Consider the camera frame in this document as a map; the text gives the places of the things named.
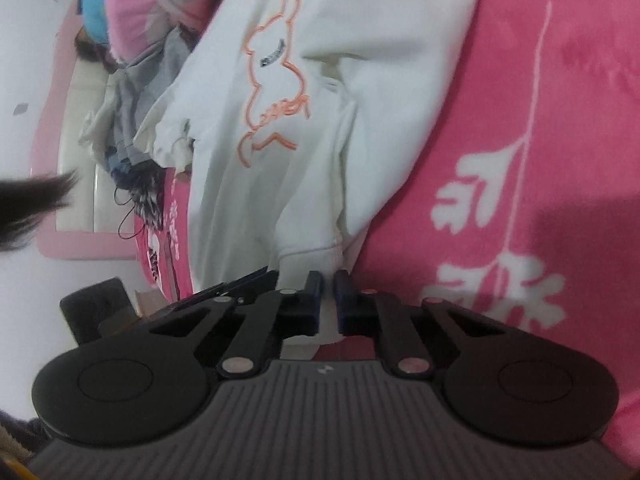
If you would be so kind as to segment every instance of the white floor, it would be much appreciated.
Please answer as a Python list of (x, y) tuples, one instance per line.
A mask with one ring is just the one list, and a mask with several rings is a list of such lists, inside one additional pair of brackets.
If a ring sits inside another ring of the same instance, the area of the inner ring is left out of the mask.
[[(29, 174), (33, 133), (49, 92), (53, 46), (72, 0), (0, 0), (0, 176)], [(25, 113), (14, 116), (18, 104)], [(0, 254), (0, 408), (33, 416), (31, 383), (39, 368), (74, 346), (60, 298), (120, 276), (145, 290), (136, 262), (48, 260), (30, 246)]]

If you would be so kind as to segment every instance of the ribbed gray panel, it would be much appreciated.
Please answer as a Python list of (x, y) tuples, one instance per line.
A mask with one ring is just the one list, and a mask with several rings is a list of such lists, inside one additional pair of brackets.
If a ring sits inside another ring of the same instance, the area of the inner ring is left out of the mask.
[(373, 361), (276, 361), (258, 378), (224, 383), (196, 420), (162, 440), (120, 450), (56, 441), (30, 468), (41, 480), (619, 480), (628, 472), (595, 441), (546, 451), (492, 442), (447, 415), (428, 384)]

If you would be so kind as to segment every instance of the gray patch on floor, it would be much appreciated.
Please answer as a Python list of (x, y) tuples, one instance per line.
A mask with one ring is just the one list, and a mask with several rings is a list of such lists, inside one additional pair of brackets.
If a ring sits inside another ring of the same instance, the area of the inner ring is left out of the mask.
[(16, 105), (16, 107), (14, 108), (14, 116), (22, 115), (28, 110), (28, 108), (29, 108), (29, 103), (20, 103)]

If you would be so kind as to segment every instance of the gray cloth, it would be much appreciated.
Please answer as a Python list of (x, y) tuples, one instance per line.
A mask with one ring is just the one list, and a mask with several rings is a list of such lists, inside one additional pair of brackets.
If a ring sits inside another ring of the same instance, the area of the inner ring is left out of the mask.
[(174, 28), (164, 43), (150, 46), (120, 69), (123, 76), (116, 81), (113, 138), (106, 141), (107, 146), (116, 148), (120, 161), (128, 158), (135, 166), (151, 158), (133, 146), (133, 138), (152, 105), (174, 82), (189, 54), (180, 29)]

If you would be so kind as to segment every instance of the orange embroidered outline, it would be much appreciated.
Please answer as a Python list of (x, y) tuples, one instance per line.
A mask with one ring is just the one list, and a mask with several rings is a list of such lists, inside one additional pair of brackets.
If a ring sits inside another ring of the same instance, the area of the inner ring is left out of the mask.
[[(280, 12), (271, 16), (270, 19), (268, 19), (264, 25), (258, 25), (254, 29), (254, 31), (249, 35), (247, 40), (244, 42), (244, 47), (242, 48), (244, 53), (247, 54), (247, 56), (249, 57), (249, 62), (247, 64), (247, 72), (249, 76), (249, 82), (254, 87), (254, 91), (252, 92), (251, 97), (249, 97), (249, 100), (247, 101), (246, 107), (244, 109), (244, 121), (247, 124), (247, 126), (249, 126), (250, 130), (246, 134), (244, 134), (244, 136), (242, 136), (242, 139), (240, 139), (240, 142), (238, 143), (238, 147), (237, 147), (238, 157), (240, 158), (240, 162), (246, 168), (250, 168), (251, 163), (250, 161), (244, 158), (244, 155), (242, 154), (242, 145), (245, 143), (245, 141), (253, 139), (255, 133), (260, 128), (266, 126), (267, 124), (271, 123), (271, 121), (274, 121), (277, 118), (280, 118), (282, 116), (295, 115), (299, 113), (299, 111), (302, 110), (303, 108), (305, 111), (306, 118), (308, 119), (310, 117), (309, 97), (305, 93), (306, 91), (305, 76), (297, 66), (295, 66), (292, 62), (289, 61), (289, 57), (291, 54), (292, 38), (293, 38), (293, 22), (296, 19), (296, 16), (298, 15), (298, 11), (300, 10), (300, 5), (302, 4), (301, 0), (294, 0), (295, 8), (293, 9), (293, 12), (290, 14), (290, 16), (285, 19), (285, 23), (287, 24), (287, 46), (281, 58), (280, 64), (284, 68), (291, 70), (297, 76), (300, 82), (300, 88), (298, 89), (298, 93), (292, 100), (284, 98), (284, 99), (281, 99), (280, 101), (277, 101), (276, 103), (271, 104), (271, 106), (269, 106), (265, 112), (260, 114), (260, 120), (258, 124), (254, 124), (251, 120), (251, 111), (254, 107), (258, 94), (260, 93), (260, 89), (262, 88), (262, 85), (258, 82), (258, 80), (255, 77), (254, 64), (253, 64), (255, 50), (251, 50), (249, 48), (249, 45), (251, 43), (251, 40), (255, 37), (256, 34), (264, 31), (276, 20), (284, 18), (287, 3), (289, 1), (291, 0), (282, 0), (282, 6), (280, 7)], [(252, 142), (251, 151), (252, 152), (260, 151), (266, 148), (272, 142), (278, 142), (279, 144), (281, 144), (282, 146), (284, 146), (289, 150), (295, 150), (297, 148), (297, 144), (295, 142), (292, 142), (291, 140), (286, 139), (285, 137), (281, 136), (279, 133), (273, 133), (263, 142)]]

